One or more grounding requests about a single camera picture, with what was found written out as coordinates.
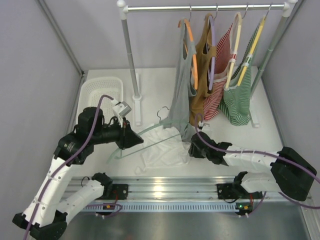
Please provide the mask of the white tank top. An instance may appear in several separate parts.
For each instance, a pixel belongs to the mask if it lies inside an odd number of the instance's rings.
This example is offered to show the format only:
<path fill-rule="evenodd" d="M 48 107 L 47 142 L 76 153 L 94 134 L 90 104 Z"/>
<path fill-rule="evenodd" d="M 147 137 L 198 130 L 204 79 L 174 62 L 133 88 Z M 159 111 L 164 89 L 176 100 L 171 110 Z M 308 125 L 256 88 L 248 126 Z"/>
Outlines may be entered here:
<path fill-rule="evenodd" d="M 158 126 L 142 134 L 144 143 L 140 150 L 142 164 L 134 173 L 141 175 L 151 169 L 167 169 L 184 166 L 190 162 L 188 142 L 183 142 L 175 128 Z"/>

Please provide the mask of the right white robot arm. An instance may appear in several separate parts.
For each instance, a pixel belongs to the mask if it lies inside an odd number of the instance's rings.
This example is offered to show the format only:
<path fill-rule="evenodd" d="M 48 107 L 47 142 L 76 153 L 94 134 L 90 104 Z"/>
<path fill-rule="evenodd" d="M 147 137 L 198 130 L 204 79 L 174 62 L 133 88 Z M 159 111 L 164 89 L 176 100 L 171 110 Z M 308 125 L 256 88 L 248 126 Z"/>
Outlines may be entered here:
<path fill-rule="evenodd" d="M 234 194 L 242 199 L 255 192 L 278 192 L 303 202 L 317 176 L 311 164 L 286 146 L 276 152 L 251 150 L 230 142 L 216 143 L 206 133 L 198 132 L 191 137 L 188 153 L 215 165 L 240 169 L 232 186 Z"/>

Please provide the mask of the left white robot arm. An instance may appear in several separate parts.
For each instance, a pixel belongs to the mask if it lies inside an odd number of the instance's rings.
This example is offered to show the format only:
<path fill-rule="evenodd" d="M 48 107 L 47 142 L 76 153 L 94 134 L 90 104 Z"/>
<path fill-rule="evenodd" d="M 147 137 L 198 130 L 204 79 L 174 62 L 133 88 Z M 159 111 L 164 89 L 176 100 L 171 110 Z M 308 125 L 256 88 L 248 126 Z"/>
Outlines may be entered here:
<path fill-rule="evenodd" d="M 86 107 L 78 115 L 73 131 L 59 140 L 36 196 L 24 212 L 13 217 L 12 222 L 36 240 L 58 240 L 82 209 L 96 199 L 108 199 L 114 192 L 113 180 L 98 172 L 80 190 L 62 200 L 70 181 L 94 152 L 94 147 L 116 143 L 125 150 L 143 142 L 126 118 L 113 116 L 105 123 L 101 109 Z"/>

